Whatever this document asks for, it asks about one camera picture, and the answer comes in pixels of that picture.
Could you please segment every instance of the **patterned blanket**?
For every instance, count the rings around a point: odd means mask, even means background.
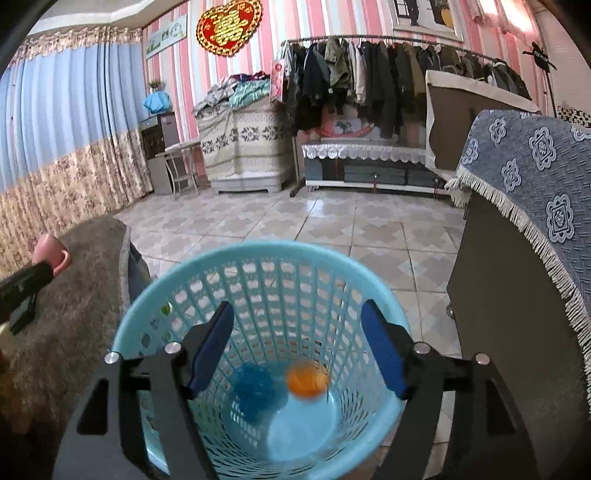
[[[262,98],[240,110],[228,101],[196,114],[209,180],[249,171],[283,172],[293,166],[293,148],[281,107]]]
[[[447,188],[494,203],[540,256],[566,300],[591,407],[591,130],[531,113],[483,111]]]

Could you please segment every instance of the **white lace tablecloth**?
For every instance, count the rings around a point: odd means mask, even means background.
[[[311,142],[303,144],[305,158],[361,158],[363,160],[384,160],[420,163],[425,165],[425,150],[422,148],[376,145],[367,142]]]

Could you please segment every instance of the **ceiling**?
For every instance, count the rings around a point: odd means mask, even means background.
[[[179,0],[57,0],[29,32],[30,37],[94,25],[141,28]]]
[[[138,3],[138,0],[57,0],[41,18],[87,12],[114,12],[123,7]]]

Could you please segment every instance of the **basket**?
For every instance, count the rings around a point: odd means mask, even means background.
[[[222,300],[235,326],[208,389],[190,402],[220,478],[335,479],[391,431],[402,402],[387,390],[363,334],[361,306],[374,299],[389,322],[408,323],[390,289],[356,261],[298,242],[244,242],[181,264],[151,284],[123,319],[113,350],[152,355],[211,319]],[[306,360],[330,374],[329,394],[291,399],[249,424],[232,394],[244,363],[273,368]],[[140,392],[150,461],[168,473],[149,392]]]

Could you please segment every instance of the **picture frame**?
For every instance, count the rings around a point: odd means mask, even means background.
[[[152,33],[145,45],[146,59],[160,53],[165,48],[187,38],[187,15],[163,25],[157,32]]]
[[[394,32],[399,30],[464,41],[459,0],[388,0]]]

